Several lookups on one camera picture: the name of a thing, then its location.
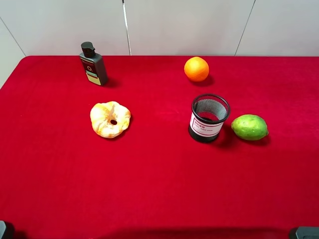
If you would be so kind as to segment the green lime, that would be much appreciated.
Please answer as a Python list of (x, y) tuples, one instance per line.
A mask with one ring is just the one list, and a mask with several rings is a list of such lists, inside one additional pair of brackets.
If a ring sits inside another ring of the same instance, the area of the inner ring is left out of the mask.
[(231, 123), (234, 133), (241, 139), (256, 141), (269, 134), (266, 122), (257, 115), (241, 115)]

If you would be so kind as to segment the red tablecloth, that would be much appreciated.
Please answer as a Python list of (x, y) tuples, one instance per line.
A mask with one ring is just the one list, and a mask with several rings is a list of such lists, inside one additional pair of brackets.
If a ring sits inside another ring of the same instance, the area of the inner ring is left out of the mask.
[[(0, 90), (0, 218), (18, 239), (278, 239), (319, 224), (319, 60), (207, 57), (193, 84), (186, 57), (107, 56), (109, 82), (78, 56), (23, 58)], [(191, 103), (215, 94), (230, 115), (210, 143), (194, 140)], [(131, 112), (115, 138), (90, 111)], [(269, 134), (239, 138), (257, 115)]]

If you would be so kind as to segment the black object bottom left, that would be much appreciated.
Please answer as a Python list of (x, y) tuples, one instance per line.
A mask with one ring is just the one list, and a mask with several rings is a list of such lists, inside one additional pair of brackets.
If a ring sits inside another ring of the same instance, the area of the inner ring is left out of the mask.
[(13, 224), (5, 221), (0, 221), (0, 239), (13, 239), (13, 235)]

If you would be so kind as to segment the black mesh pen holder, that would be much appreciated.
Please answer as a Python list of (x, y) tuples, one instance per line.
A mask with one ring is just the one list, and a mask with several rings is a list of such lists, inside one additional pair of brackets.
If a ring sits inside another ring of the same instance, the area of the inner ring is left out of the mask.
[(191, 118), (188, 126), (190, 136), (202, 143), (214, 141), (230, 115), (230, 105), (221, 96), (202, 94), (191, 103)]

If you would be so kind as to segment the black object bottom right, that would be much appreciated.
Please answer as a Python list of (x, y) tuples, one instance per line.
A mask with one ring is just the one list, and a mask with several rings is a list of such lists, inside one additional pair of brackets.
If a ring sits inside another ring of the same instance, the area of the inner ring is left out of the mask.
[(319, 227), (298, 227), (289, 232), (289, 239), (319, 239)]

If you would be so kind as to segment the orange fruit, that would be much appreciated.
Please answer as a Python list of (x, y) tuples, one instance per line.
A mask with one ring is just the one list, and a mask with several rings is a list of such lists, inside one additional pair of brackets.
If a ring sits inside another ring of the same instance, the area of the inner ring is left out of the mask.
[(202, 82), (209, 75), (209, 65), (200, 57), (192, 57), (186, 61), (184, 72), (192, 82)]

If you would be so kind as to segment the black object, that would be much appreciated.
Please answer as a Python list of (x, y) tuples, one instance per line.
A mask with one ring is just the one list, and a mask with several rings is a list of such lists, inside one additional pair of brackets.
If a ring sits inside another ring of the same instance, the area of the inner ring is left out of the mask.
[(319, 227), (298, 227), (289, 232), (289, 239), (319, 239)]
[(13, 239), (13, 235), (13, 224), (5, 221), (0, 221), (0, 239)]

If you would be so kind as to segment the dark grey lotion bottle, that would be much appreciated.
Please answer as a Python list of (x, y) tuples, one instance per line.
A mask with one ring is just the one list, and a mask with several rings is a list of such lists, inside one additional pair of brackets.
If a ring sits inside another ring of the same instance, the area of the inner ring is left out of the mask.
[(108, 81), (103, 57), (95, 52), (91, 42), (81, 44), (80, 59), (88, 80), (96, 85), (103, 86)]

